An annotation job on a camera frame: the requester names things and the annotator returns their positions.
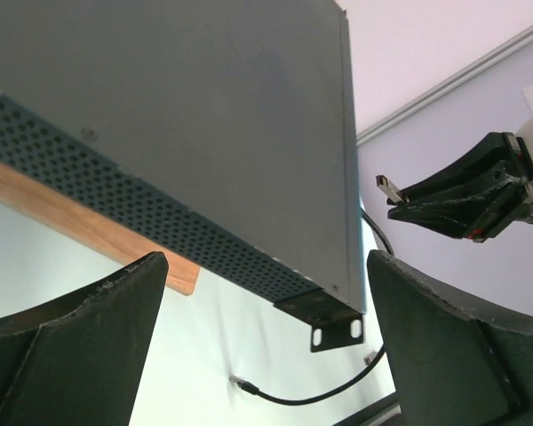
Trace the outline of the silver transceiver plug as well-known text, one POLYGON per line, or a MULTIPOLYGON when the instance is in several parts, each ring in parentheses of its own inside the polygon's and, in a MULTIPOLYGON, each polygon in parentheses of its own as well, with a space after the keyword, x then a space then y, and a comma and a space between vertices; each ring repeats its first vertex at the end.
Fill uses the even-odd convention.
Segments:
POLYGON ((410 199, 386 176, 376 176, 377 188, 387 197, 387 201, 392 205, 406 204, 410 199))

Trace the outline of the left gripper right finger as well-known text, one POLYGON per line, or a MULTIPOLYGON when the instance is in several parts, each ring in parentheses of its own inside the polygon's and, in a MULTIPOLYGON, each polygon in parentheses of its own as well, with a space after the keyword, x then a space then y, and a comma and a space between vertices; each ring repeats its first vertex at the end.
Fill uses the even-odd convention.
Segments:
POLYGON ((533 316, 382 250, 370 292, 406 425, 533 425, 533 316))

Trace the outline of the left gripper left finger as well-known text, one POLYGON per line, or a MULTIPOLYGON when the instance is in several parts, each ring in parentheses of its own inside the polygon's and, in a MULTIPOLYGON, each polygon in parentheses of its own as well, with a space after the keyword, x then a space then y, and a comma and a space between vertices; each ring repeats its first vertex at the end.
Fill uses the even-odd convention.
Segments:
POLYGON ((127 425, 168 262, 152 252, 0 318, 0 425, 127 425))

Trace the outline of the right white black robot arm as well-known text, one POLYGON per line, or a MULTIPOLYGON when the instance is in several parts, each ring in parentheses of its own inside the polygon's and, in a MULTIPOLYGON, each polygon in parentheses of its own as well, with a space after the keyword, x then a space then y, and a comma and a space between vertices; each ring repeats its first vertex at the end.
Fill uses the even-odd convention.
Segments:
POLYGON ((533 225, 533 145, 510 132, 490 132, 449 166, 394 189, 387 217, 452 239, 478 243, 513 222, 533 225))

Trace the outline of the dark grey network switch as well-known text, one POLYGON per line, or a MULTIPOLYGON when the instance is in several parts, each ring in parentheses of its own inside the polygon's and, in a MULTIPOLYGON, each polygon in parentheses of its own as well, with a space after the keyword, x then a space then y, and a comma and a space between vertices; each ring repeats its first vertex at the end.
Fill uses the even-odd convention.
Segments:
POLYGON ((362 343, 346 12, 334 1, 0 1, 0 162, 362 343))

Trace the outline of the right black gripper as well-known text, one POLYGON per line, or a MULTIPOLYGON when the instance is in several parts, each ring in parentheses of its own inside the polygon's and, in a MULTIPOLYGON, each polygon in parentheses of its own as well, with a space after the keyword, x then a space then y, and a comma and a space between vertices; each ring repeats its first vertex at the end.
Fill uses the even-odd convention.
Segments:
POLYGON ((523 138, 490 132, 444 169, 400 192, 390 219, 483 243, 533 221, 533 161, 523 138))

